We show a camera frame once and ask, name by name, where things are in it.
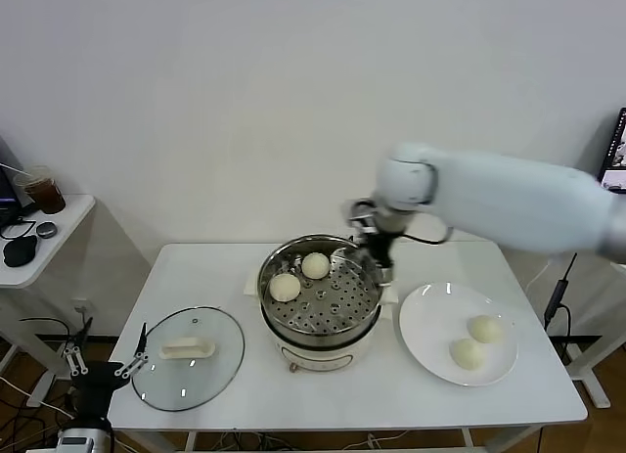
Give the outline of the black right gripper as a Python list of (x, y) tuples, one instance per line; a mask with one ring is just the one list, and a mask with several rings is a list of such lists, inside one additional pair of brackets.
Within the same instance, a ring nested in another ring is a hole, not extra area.
[(363, 237), (355, 237), (356, 260), (367, 260), (370, 256), (380, 268), (380, 283), (391, 284), (394, 280), (393, 261), (390, 250), (394, 243), (394, 235), (386, 232), (366, 233)]

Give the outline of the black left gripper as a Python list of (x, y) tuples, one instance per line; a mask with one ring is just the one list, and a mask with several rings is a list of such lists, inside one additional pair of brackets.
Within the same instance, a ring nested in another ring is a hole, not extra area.
[(67, 362), (72, 385), (77, 391), (76, 413), (79, 417), (106, 417), (113, 394), (128, 385), (148, 361), (147, 324), (143, 323), (133, 358), (130, 362), (85, 362), (82, 347), (87, 342), (93, 318), (83, 322), (82, 328), (69, 337), (63, 357)]

